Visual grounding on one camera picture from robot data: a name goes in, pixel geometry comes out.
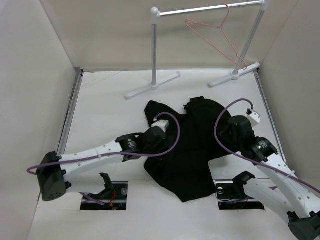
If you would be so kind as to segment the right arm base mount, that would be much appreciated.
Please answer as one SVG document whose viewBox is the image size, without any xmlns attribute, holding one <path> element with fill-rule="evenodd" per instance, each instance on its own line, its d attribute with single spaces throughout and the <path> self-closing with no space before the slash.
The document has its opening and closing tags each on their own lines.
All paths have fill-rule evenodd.
<svg viewBox="0 0 320 240">
<path fill-rule="evenodd" d="M 265 206 L 256 199 L 247 196 L 231 180 L 216 181 L 218 208 L 221 211 L 265 210 Z"/>
</svg>

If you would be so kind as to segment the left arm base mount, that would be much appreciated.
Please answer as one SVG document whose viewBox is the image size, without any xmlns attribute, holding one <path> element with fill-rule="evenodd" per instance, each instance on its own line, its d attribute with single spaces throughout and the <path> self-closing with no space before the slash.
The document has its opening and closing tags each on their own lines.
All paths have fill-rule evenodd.
<svg viewBox="0 0 320 240">
<path fill-rule="evenodd" d="M 113 182 L 113 190 L 104 190 L 98 194 L 87 194 L 93 200 L 82 197 L 81 211 L 125 211 L 127 209 L 128 182 Z"/>
</svg>

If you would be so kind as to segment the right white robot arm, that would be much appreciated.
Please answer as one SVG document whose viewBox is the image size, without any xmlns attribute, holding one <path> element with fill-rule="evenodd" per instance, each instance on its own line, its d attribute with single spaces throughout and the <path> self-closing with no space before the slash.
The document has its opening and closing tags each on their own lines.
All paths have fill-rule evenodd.
<svg viewBox="0 0 320 240">
<path fill-rule="evenodd" d="M 268 139 L 255 135 L 249 117 L 231 117 L 222 131 L 214 129 L 214 137 L 226 152 L 240 153 L 239 158 L 251 162 L 279 189 L 275 192 L 244 171 L 232 180 L 236 197 L 248 196 L 261 202 L 283 219 L 298 240 L 320 237 L 320 198 L 297 178 Z"/>
</svg>

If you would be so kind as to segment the black trousers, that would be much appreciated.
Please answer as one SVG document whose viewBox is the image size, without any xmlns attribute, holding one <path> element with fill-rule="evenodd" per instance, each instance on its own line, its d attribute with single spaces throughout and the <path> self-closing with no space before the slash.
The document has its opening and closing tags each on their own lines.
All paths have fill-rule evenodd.
<svg viewBox="0 0 320 240">
<path fill-rule="evenodd" d="M 177 125 L 167 116 L 176 117 L 180 125 L 180 138 L 176 147 L 167 155 L 149 157 L 144 169 L 161 187 L 175 194 L 183 203 L 211 196 L 216 193 L 209 167 L 209 161 L 228 155 L 214 137 L 214 126 L 223 130 L 231 118 L 226 111 L 218 119 L 224 106 L 203 96 L 195 97 L 184 105 L 184 114 L 179 114 L 171 107 L 149 101 L 144 109 L 148 123 L 159 115 L 160 119 L 169 121 L 167 134 L 177 138 Z"/>
</svg>

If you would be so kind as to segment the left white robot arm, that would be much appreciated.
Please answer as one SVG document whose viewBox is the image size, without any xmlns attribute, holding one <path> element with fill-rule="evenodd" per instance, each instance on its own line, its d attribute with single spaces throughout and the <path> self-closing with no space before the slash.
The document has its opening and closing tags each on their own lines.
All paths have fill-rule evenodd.
<svg viewBox="0 0 320 240">
<path fill-rule="evenodd" d="M 81 175 L 89 171 L 141 157 L 157 158 L 169 154 L 177 142 L 169 142 L 167 128 L 156 122 L 146 132 L 125 134 L 82 152 L 62 155 L 48 152 L 35 167 L 42 200 L 49 202 L 74 192 L 75 187 L 80 186 Z"/>
</svg>

